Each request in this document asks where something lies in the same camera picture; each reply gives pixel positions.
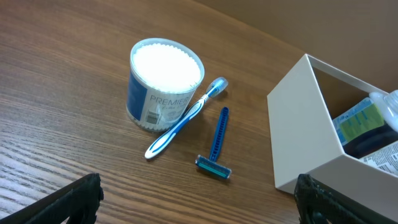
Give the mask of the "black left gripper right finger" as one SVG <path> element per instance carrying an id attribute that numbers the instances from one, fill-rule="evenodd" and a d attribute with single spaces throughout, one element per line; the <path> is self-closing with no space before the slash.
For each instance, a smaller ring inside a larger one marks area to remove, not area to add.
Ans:
<path id="1" fill-rule="evenodd" d="M 300 174 L 294 189 L 300 224 L 397 224 L 309 174 Z"/>

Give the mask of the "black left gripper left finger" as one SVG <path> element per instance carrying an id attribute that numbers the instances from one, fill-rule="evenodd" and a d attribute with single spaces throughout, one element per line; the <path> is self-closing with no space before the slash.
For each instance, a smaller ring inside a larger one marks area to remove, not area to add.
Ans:
<path id="1" fill-rule="evenodd" d="M 98 173 L 88 174 L 41 200 L 1 219 L 1 224 L 94 224 L 104 200 Z"/>

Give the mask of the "white bamboo print lotion tube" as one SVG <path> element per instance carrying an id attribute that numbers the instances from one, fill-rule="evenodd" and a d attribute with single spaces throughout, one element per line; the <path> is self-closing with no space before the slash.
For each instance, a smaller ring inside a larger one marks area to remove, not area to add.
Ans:
<path id="1" fill-rule="evenodd" d="M 393 175 L 397 175 L 397 141 L 360 158 L 360 161 Z"/>

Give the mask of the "blue foam soap pump bottle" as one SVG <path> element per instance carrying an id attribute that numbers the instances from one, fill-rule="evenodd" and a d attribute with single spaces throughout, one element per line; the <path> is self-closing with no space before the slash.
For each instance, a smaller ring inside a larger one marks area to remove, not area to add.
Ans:
<path id="1" fill-rule="evenodd" d="M 346 154 L 366 156 L 397 141 L 397 91 L 372 92 L 333 119 Z"/>

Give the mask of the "cotton swab round container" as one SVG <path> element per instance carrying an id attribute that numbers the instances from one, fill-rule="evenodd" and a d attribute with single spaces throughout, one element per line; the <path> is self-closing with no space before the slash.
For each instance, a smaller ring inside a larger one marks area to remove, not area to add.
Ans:
<path id="1" fill-rule="evenodd" d="M 161 132 L 183 116 L 205 76 L 198 55 L 169 39 L 148 38 L 130 53 L 126 109 L 140 128 Z"/>

